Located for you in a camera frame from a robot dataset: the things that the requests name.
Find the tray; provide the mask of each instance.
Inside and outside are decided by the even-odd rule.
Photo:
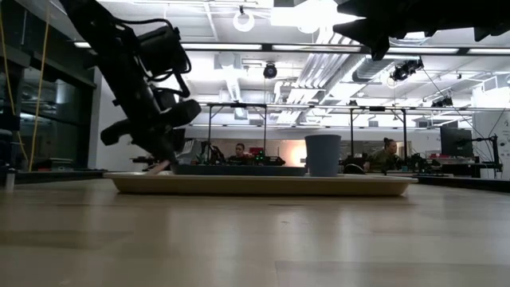
[[[234,175],[173,175],[162,172],[107,173],[117,189],[136,194],[211,195],[349,195],[398,196],[416,179],[380,175],[338,175],[335,178]]]
[[[304,176],[304,167],[192,166],[172,167],[175,175]]]

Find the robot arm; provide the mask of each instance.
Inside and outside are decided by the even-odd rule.
[[[164,106],[163,98],[190,95],[182,74],[191,63],[180,44],[179,30],[166,19],[130,22],[115,18],[96,0],[61,0],[71,22],[96,53],[95,64],[103,73],[127,119],[101,132],[106,145],[123,135],[156,159],[176,163],[171,143],[172,129],[190,123],[200,112],[194,100]],[[128,25],[162,22],[164,26],[136,36]],[[156,88],[151,82],[174,76],[181,90]]]

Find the yellow rope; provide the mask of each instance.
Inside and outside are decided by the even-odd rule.
[[[3,31],[3,19],[2,19],[2,9],[0,9],[0,34],[2,35],[2,49],[3,49],[3,64],[6,70],[6,81],[7,81],[7,91],[9,93],[9,99],[10,99],[10,109],[13,112],[13,116],[16,116],[16,109],[14,108],[14,98],[13,98],[13,92],[10,87],[10,79],[9,79],[9,66],[7,64],[7,49],[6,49],[6,36]],[[22,148],[23,156],[25,157],[25,160],[28,162],[28,156],[25,152],[25,145],[22,141],[22,135],[20,132],[17,132],[18,134],[18,142],[20,147]]]
[[[33,164],[33,154],[35,152],[35,139],[37,135],[37,122],[39,120],[39,104],[41,101],[41,93],[42,93],[42,76],[45,73],[45,62],[46,62],[46,48],[48,47],[48,32],[49,32],[49,4],[46,7],[46,31],[45,31],[45,40],[42,47],[42,59],[41,59],[41,77],[39,78],[39,91],[37,93],[37,104],[35,108],[35,124],[33,126],[33,134],[32,134],[32,153],[30,154],[30,162],[29,162],[29,171],[32,171]]]

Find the wooden tray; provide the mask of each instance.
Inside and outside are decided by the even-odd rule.
[[[126,193],[213,195],[350,195],[398,196],[416,179],[381,175],[339,175],[335,178],[233,175],[173,175],[162,172],[107,173]]]

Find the camera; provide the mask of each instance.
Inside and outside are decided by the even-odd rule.
[[[274,63],[267,63],[264,69],[264,78],[266,79],[274,79],[278,74],[277,67]]]

